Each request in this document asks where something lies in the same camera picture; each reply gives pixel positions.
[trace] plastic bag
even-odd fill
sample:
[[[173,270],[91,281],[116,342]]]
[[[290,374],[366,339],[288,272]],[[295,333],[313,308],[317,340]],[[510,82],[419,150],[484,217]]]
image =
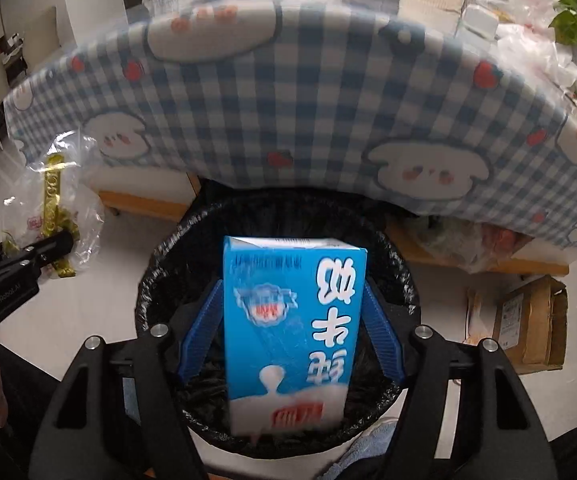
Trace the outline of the plastic bag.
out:
[[[168,322],[178,306],[200,298],[222,276],[225,235],[337,238],[367,249],[367,276],[403,316],[420,320],[419,298],[406,263],[365,214],[380,217],[375,202],[357,195],[316,190],[234,191],[209,182],[171,237],[155,251],[139,286],[138,335]],[[344,420],[326,431],[263,435],[254,443],[230,435],[224,329],[220,326],[200,374],[175,385],[188,427],[209,444],[253,458],[275,459],[326,451],[366,430],[401,389],[382,373],[364,324],[360,324]]]
[[[478,4],[497,12],[501,21],[511,21],[524,25],[530,30],[543,34],[557,15],[553,0],[476,0]]]
[[[520,72],[528,69],[562,88],[571,88],[577,82],[572,47],[555,43],[555,31],[549,30],[546,36],[522,25],[500,25],[497,58]]]
[[[97,142],[77,132],[56,137],[39,162],[24,168],[4,200],[4,252],[21,248],[68,229],[73,251],[51,268],[50,277],[66,278],[87,268],[100,249],[104,207],[96,193],[82,184],[102,161]]]
[[[531,240],[496,225],[444,216],[409,219],[404,225],[417,243],[438,260],[450,260],[470,273],[482,272],[510,258]]]

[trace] carton top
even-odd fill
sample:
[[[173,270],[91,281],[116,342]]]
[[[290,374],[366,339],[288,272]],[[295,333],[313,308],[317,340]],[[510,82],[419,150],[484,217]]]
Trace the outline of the carton top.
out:
[[[248,238],[226,237],[226,244],[237,249],[355,249],[335,238]]]

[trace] wooden bed frame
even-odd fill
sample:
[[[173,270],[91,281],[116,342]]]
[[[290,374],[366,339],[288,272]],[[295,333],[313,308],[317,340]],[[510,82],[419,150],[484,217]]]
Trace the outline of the wooden bed frame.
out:
[[[200,192],[200,180],[197,176],[188,173],[188,179],[197,195]],[[117,209],[134,214],[152,216],[173,222],[179,222],[188,210],[190,204],[177,204],[165,202],[163,200],[153,200],[113,191],[100,191],[102,203],[109,208]],[[406,233],[401,225],[391,222],[385,230],[388,237],[395,243],[399,252],[408,262],[417,264],[427,264],[441,267],[457,267],[457,264],[450,260],[440,260],[431,256],[421,248],[417,242]],[[504,274],[550,274],[552,276],[566,276],[569,273],[569,266],[550,262],[536,262],[532,260],[521,260],[511,258],[499,265],[488,269],[487,272],[502,272]]]

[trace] metal screw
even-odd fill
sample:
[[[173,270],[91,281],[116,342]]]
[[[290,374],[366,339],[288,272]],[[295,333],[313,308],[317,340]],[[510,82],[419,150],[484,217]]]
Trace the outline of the metal screw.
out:
[[[99,338],[99,336],[92,335],[86,340],[84,346],[86,346],[86,348],[88,348],[89,350],[94,350],[101,344],[102,344],[101,338]]]
[[[419,325],[415,329],[415,335],[421,339],[430,339],[433,335],[433,329],[427,325]]]
[[[168,327],[164,323],[158,323],[151,327],[151,335],[154,337],[164,337],[168,334]]]
[[[495,341],[494,339],[485,339],[481,343],[481,345],[484,347],[485,350],[488,350],[489,352],[496,352],[497,349],[499,348],[497,341]]]

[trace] clear plastic wrapper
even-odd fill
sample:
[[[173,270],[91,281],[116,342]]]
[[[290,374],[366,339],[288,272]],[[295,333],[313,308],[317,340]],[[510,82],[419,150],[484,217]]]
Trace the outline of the clear plastic wrapper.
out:
[[[449,260],[466,272],[482,272],[510,258],[532,238],[487,223],[425,216],[405,222],[409,234],[438,260]]]
[[[498,13],[500,21],[518,23],[540,34],[548,31],[553,18],[557,15],[553,9],[553,0],[476,1]]]
[[[537,34],[522,25],[500,25],[497,28],[497,57],[517,70],[530,70],[561,88],[572,88],[577,82],[577,65],[572,62],[572,47],[555,43],[550,36]]]
[[[84,185],[102,162],[97,142],[78,132],[58,135],[46,153],[24,168],[4,201],[3,247],[8,256],[67,229],[73,251],[51,267],[50,277],[67,278],[89,267],[100,249],[104,207]]]

